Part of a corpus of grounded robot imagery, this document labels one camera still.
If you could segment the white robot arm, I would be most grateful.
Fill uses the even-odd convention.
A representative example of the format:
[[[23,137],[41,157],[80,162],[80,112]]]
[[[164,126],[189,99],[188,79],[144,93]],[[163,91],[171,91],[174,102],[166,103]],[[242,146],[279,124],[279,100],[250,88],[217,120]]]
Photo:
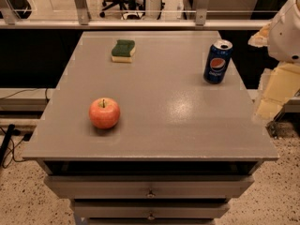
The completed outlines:
[[[300,0],[288,0],[272,21],[253,35],[248,44],[266,47],[278,61],[300,62]]]

